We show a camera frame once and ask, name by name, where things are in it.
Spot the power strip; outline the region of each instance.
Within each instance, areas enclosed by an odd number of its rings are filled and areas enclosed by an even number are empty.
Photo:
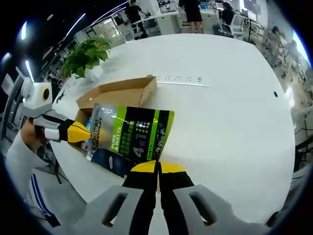
[[[209,79],[200,76],[156,76],[157,83],[209,87]]]

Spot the black shorts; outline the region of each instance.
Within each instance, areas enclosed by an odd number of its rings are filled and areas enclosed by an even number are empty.
[[[202,22],[200,9],[185,9],[186,17],[188,22]]]

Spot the green leaves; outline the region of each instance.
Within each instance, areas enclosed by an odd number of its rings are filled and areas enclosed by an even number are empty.
[[[78,45],[75,50],[66,58],[62,66],[62,73],[65,77],[77,74],[85,76],[85,69],[93,69],[100,64],[100,60],[108,59],[108,51],[111,49],[110,40],[106,38],[89,39]]]

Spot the white oval table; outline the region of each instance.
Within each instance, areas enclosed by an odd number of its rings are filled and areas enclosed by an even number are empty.
[[[53,108],[75,118],[76,99],[99,84],[148,74],[200,76],[209,87],[158,84],[145,104],[175,111],[161,159],[180,164],[195,185],[227,200],[247,222],[264,223],[281,209],[293,172],[293,124],[280,83],[254,45],[214,35],[165,35],[115,47],[101,67],[102,73],[94,68],[99,80],[77,80]],[[87,203],[122,184],[66,142],[51,145]],[[156,207],[150,234],[167,234],[160,203]]]

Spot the cardboard box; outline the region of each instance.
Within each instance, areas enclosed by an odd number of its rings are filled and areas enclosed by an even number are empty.
[[[75,121],[85,125],[95,103],[140,107],[156,88],[156,77],[135,78],[100,85],[76,100],[79,111]],[[81,142],[70,145],[84,155],[87,154],[81,148]]]

